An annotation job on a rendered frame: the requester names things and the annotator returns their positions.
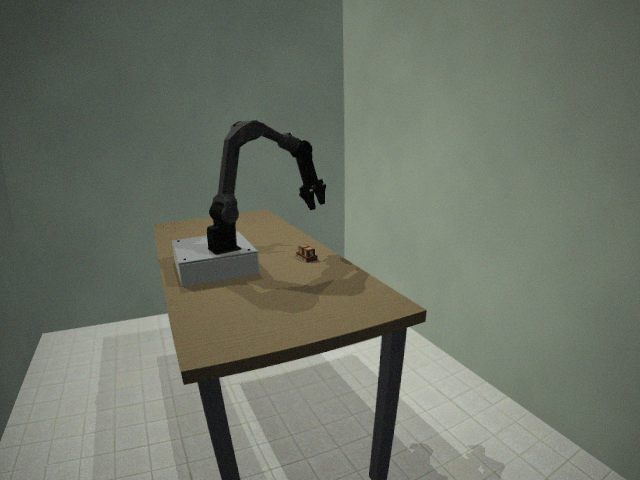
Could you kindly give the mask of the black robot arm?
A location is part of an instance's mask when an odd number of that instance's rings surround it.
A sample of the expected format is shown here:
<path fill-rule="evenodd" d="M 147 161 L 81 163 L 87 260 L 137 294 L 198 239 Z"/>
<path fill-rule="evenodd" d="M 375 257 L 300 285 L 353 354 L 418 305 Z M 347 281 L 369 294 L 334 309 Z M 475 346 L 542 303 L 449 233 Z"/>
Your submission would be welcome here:
<path fill-rule="evenodd" d="M 246 125 L 242 126 L 244 124 Z M 208 249 L 215 255 L 242 249 L 237 246 L 236 241 L 235 224 L 239 212 L 234 196 L 239 152 L 241 146 L 261 135 L 289 151 L 296 158 L 300 174 L 315 170 L 312 146 L 308 141 L 301 141 L 291 133 L 281 134 L 257 120 L 238 121 L 231 125 L 231 130 L 224 140 L 218 194 L 213 198 L 209 209 L 214 224 L 207 227 Z"/>

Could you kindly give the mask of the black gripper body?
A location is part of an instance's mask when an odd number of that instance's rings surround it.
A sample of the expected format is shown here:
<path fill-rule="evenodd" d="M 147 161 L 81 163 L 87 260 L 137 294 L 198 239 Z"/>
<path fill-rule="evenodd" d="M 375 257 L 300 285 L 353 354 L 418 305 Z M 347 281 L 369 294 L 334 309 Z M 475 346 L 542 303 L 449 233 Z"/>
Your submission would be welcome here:
<path fill-rule="evenodd" d="M 315 170 L 311 171 L 311 172 L 308 172 L 308 173 L 301 174 L 301 178 L 302 178 L 302 181 L 303 181 L 303 185 L 305 187 L 304 188 L 299 188 L 300 193 L 305 193 L 306 190 L 308 190 L 308 189 L 310 190 L 310 189 L 312 189 L 314 187 L 317 187 L 319 185 L 319 184 L 317 184 L 317 183 L 319 183 L 319 181 L 321 181 L 321 183 L 324 184 L 322 179 L 318 180 Z"/>

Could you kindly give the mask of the orange rectangular tray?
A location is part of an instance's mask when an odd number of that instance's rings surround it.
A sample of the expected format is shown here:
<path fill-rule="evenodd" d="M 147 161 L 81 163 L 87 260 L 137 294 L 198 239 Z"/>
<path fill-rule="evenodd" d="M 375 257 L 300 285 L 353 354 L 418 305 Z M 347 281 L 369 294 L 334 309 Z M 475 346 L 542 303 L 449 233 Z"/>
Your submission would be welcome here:
<path fill-rule="evenodd" d="M 316 260 L 318 260 L 318 256 L 317 256 L 317 255 L 312 256 L 312 257 L 306 257 L 306 256 L 304 256 L 304 255 L 300 254 L 299 252 L 296 252 L 296 256 L 297 256 L 298 258 L 302 259 L 302 260 L 303 260 L 303 261 L 305 261 L 305 262 L 312 262 L 312 261 L 316 261 Z"/>

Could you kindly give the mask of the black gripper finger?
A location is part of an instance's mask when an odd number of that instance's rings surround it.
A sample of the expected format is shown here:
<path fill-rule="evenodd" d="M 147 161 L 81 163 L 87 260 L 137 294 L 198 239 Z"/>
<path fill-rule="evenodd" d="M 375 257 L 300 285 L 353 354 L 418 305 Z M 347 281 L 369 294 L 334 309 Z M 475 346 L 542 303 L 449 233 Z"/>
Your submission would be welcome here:
<path fill-rule="evenodd" d="M 310 210 L 316 209 L 314 202 L 314 191 L 306 190 L 305 193 L 299 193 L 300 197 L 306 202 Z"/>
<path fill-rule="evenodd" d="M 322 183 L 319 184 L 317 187 L 312 188 L 312 190 L 314 190 L 314 193 L 320 205 L 325 204 L 325 189 L 326 189 L 326 184 L 322 185 Z"/>

